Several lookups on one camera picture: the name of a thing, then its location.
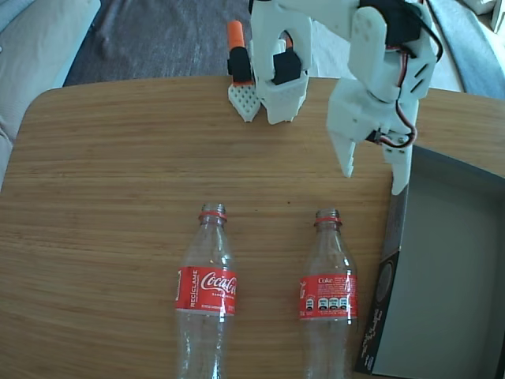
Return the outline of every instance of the red wire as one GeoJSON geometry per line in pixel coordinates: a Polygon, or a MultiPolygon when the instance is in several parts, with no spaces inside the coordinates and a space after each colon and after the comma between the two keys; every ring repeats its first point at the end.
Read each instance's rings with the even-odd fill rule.
{"type": "MultiPolygon", "coordinates": [[[[401,59],[401,69],[400,69],[400,76],[398,77],[397,86],[400,88],[400,91],[401,91],[403,81],[405,80],[405,77],[407,74],[407,63],[409,61],[409,55],[405,52],[402,52],[400,59],[401,59]]],[[[384,137],[384,136],[382,136],[379,139],[379,141],[383,142],[384,144],[386,144],[387,146],[390,146],[392,148],[406,148],[408,146],[411,146],[417,138],[416,127],[410,123],[409,119],[403,113],[403,110],[400,107],[400,104],[398,102],[399,97],[400,96],[398,95],[398,99],[396,99],[396,103],[395,103],[396,114],[398,115],[400,120],[402,120],[403,124],[407,128],[410,129],[410,134],[409,134],[409,140],[407,142],[405,142],[404,144],[394,144],[392,140],[390,140],[389,138],[384,137]]]]}

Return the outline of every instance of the wooden table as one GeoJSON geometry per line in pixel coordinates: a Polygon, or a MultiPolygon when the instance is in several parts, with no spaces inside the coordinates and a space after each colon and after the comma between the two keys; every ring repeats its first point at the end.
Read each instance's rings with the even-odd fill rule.
{"type": "MultiPolygon", "coordinates": [[[[229,378],[302,377],[298,279],[320,207],[342,213],[362,331],[390,199],[380,149],[360,145],[342,176],[333,80],[312,79],[277,126],[264,111],[244,123],[229,82],[92,84],[32,104],[0,196],[0,377],[174,377],[175,272],[205,201],[226,204],[238,261],[229,378]]],[[[432,90],[418,125],[421,145],[505,175],[505,103],[432,90]]]]}

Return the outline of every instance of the coca-cola bottle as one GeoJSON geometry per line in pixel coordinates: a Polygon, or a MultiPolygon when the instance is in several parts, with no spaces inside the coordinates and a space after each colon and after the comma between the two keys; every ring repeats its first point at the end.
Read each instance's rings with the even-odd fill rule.
{"type": "Polygon", "coordinates": [[[317,240],[300,280],[305,379],[352,377],[350,340],[357,333],[356,265],[340,235],[339,212],[316,214],[317,240]]]}
{"type": "Polygon", "coordinates": [[[200,229],[178,272],[178,379],[224,379],[237,277],[223,204],[205,204],[200,229]]]}

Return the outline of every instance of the gray couch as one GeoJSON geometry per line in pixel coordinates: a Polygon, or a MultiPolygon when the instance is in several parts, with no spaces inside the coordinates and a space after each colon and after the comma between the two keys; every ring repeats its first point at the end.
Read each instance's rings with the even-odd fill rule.
{"type": "Polygon", "coordinates": [[[99,7],[100,0],[0,0],[0,187],[25,111],[63,86],[99,7]]]}

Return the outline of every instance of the coca-cola label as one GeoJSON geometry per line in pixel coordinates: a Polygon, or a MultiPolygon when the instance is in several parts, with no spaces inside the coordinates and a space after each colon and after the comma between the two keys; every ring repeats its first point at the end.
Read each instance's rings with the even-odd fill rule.
{"type": "Polygon", "coordinates": [[[313,275],[300,280],[300,318],[357,317],[355,275],[313,275]]]}
{"type": "Polygon", "coordinates": [[[237,276],[220,268],[185,266],[179,269],[175,307],[221,315],[235,314],[237,276]]]}

